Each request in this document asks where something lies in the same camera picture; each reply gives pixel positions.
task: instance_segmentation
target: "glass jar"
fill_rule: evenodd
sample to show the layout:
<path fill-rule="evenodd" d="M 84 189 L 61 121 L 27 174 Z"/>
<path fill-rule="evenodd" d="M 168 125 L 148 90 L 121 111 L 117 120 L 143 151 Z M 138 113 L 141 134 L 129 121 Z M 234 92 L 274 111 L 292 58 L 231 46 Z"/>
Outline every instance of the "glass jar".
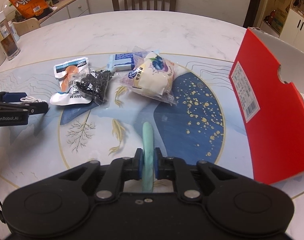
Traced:
<path fill-rule="evenodd" d="M 15 58 L 20 52 L 3 11 L 0 12 L 0 44 L 8 60 Z"/>

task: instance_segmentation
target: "blue circular pattern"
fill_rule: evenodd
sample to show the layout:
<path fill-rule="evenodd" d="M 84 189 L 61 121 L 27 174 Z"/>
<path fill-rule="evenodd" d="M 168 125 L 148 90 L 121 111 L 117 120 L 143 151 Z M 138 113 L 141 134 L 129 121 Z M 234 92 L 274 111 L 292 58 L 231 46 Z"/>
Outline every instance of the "blue circular pattern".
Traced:
<path fill-rule="evenodd" d="M 189 72 L 177 77 L 172 86 L 177 105 L 161 102 L 154 120 L 168 156 L 182 158 L 187 164 L 199 160 L 214 163 L 224 136 L 223 116 L 208 86 Z"/>

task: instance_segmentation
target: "white snack bag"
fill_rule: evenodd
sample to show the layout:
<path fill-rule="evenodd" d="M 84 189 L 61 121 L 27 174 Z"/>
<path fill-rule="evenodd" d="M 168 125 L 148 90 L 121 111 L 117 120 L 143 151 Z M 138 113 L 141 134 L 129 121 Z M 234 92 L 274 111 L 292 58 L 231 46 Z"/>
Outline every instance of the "white snack bag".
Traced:
<path fill-rule="evenodd" d="M 83 98 L 74 80 L 77 74 L 84 70 L 89 71 L 89 59 L 87 57 L 77 58 L 57 64 L 53 67 L 54 76 L 59 80 L 61 91 L 53 94 L 50 104 L 57 106 L 66 106 L 73 104 L 88 104 L 90 99 Z"/>

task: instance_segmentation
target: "cabinet drawer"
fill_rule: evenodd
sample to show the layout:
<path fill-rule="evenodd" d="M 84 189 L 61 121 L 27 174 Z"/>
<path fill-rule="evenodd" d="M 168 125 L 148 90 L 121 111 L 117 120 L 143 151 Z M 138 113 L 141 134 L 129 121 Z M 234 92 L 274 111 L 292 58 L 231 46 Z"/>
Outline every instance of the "cabinet drawer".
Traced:
<path fill-rule="evenodd" d="M 69 13 L 67 7 L 63 7 L 61 10 L 55 12 L 52 16 L 47 18 L 44 22 L 40 23 L 41 27 L 47 26 L 52 23 L 60 22 L 69 19 Z"/>
<path fill-rule="evenodd" d="M 73 3 L 68 4 L 68 10 L 71 18 L 79 17 L 88 9 L 86 0 L 76 0 Z"/>
<path fill-rule="evenodd" d="M 89 9 L 87 9 L 84 13 L 82 13 L 79 17 L 84 16 L 84 15 L 89 15 Z"/>

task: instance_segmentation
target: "seaweed snack pack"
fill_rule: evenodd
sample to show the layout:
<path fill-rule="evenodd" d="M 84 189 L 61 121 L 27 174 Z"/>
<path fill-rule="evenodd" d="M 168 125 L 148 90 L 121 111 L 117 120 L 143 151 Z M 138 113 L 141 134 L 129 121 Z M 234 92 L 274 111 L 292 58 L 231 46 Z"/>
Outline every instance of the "seaweed snack pack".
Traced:
<path fill-rule="evenodd" d="M 75 79 L 81 71 L 89 73 L 89 59 L 87 57 L 57 64 L 53 70 L 55 78 L 59 80 L 61 91 L 51 96 L 50 103 L 52 105 L 66 106 L 91 102 L 90 99 L 81 96 L 75 85 Z"/>
<path fill-rule="evenodd" d="M 45 0 L 9 0 L 26 19 L 40 20 L 53 12 Z"/>
<path fill-rule="evenodd" d="M 81 71 L 75 80 L 75 84 L 82 97 L 93 100 L 98 105 L 105 102 L 105 94 L 108 82 L 113 77 L 114 72 L 109 70 L 98 70 L 90 68 L 88 71 Z"/>
<path fill-rule="evenodd" d="M 133 50 L 133 56 L 135 68 L 120 79 L 121 85 L 140 95 L 177 104 L 171 91 L 177 65 L 155 52 L 137 47 Z"/>

